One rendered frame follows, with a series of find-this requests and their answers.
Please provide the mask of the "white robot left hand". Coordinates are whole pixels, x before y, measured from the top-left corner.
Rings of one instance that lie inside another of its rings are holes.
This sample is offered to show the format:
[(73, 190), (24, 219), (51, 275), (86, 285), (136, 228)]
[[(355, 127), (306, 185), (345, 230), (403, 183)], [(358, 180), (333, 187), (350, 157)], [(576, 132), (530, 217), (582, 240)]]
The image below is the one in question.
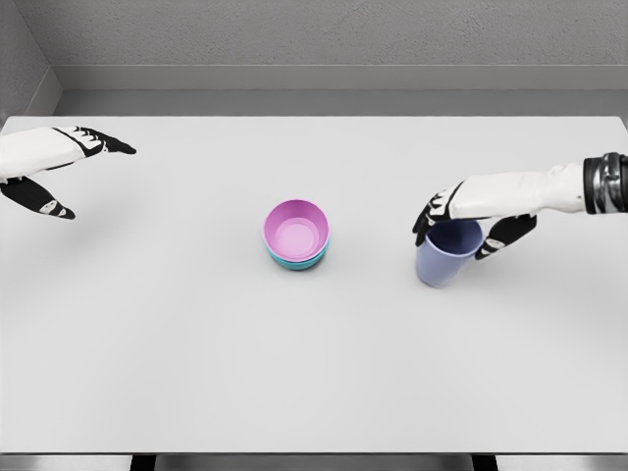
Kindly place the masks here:
[(103, 131), (78, 126), (0, 136), (0, 194), (31, 212), (72, 220), (76, 214), (31, 177), (106, 153), (133, 155), (136, 149)]

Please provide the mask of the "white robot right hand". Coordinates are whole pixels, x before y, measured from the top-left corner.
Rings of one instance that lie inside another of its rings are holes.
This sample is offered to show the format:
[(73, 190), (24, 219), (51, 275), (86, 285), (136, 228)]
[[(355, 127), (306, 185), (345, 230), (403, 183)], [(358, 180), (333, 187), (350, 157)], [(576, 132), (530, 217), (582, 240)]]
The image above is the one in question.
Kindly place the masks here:
[(537, 226), (540, 199), (531, 181), (527, 173), (482, 175), (437, 192), (414, 223), (415, 245), (420, 246), (438, 223), (496, 218), (475, 258), (482, 260), (497, 253)]

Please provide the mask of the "lavender plastic cup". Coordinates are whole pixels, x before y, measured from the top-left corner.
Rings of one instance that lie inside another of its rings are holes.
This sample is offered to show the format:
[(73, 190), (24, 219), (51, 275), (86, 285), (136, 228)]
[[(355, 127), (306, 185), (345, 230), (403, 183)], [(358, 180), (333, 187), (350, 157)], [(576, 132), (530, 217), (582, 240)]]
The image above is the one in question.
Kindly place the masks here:
[(431, 287), (450, 282), (482, 246), (484, 235), (474, 220), (436, 223), (416, 249), (418, 279)]

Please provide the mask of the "pink plastic bowl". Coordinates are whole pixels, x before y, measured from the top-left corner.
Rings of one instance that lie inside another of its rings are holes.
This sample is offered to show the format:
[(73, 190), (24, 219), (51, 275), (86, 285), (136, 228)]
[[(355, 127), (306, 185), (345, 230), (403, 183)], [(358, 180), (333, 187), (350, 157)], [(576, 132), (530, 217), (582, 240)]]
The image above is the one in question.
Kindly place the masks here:
[(262, 237), (274, 256), (290, 263), (313, 259), (329, 243), (325, 212), (304, 199), (285, 200), (273, 207), (262, 225)]

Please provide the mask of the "teal plastic bowl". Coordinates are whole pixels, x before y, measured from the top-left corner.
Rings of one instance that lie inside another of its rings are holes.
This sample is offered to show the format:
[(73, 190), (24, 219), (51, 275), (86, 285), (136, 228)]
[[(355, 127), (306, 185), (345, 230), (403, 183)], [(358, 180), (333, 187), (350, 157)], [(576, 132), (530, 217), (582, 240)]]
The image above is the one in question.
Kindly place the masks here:
[(288, 270), (292, 270), (292, 271), (304, 271), (304, 270), (314, 267), (323, 259), (323, 257), (325, 256), (327, 252), (328, 246), (329, 246), (329, 243), (326, 242), (323, 248), (315, 256), (313, 256), (312, 258), (308, 260), (300, 261), (300, 262), (287, 261), (279, 257), (278, 255), (276, 255), (268, 245), (265, 245), (265, 248), (267, 252), (269, 253), (269, 255), (271, 256), (271, 258), (281, 267), (286, 268)]

